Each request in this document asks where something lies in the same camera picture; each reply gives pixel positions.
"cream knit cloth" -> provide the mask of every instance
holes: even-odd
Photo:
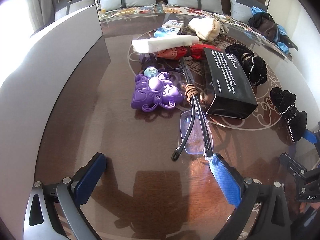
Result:
[[[198,38],[205,41],[213,41],[220,33],[220,23],[214,18],[193,18],[188,27],[193,30]]]

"purple fabric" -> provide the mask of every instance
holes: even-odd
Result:
[[[173,109],[180,104],[184,97],[179,89],[169,79],[169,73],[161,72],[153,78],[145,75],[136,75],[136,86],[132,95],[131,107],[151,112],[161,106],[165,109]]]

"black box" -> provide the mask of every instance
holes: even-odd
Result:
[[[236,56],[205,48],[205,105],[207,114],[247,118],[258,106]]]

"table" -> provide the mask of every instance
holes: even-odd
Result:
[[[79,63],[49,117],[35,181],[57,183],[72,176],[96,152],[103,153],[108,158],[106,173],[88,203],[81,206],[102,239],[211,240],[234,209],[203,158],[183,153],[177,162],[171,160],[178,145],[181,111],[189,109],[186,102],[172,111],[158,108],[151,113],[130,107],[134,75],[141,70],[132,39],[150,36],[169,19],[183,20],[187,25],[192,17],[143,14],[114,17],[102,23],[103,36]],[[225,48],[239,41],[269,65],[292,64],[239,26],[228,27],[228,35],[213,44]],[[177,62],[169,62],[171,67],[174,64]],[[187,65],[201,90],[200,64],[187,61]],[[208,121],[214,152],[243,177],[264,184],[284,182],[293,219],[298,213],[293,200],[295,184],[278,161],[292,143],[285,122],[268,98],[271,88],[280,85],[268,66],[268,81],[254,89],[259,106],[249,118],[209,116]],[[241,234],[243,239],[258,210],[256,205]],[[60,209],[58,213],[72,239]]]

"blue textured pad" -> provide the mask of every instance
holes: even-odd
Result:
[[[75,187],[74,202],[76,206],[86,204],[94,187],[106,169],[107,159],[100,154]]]
[[[237,182],[217,157],[214,156],[213,159],[210,160],[209,164],[210,170],[218,182],[228,203],[238,207],[241,202],[241,190]]]
[[[303,138],[305,138],[310,143],[317,143],[317,137],[316,134],[306,129],[302,135]]]

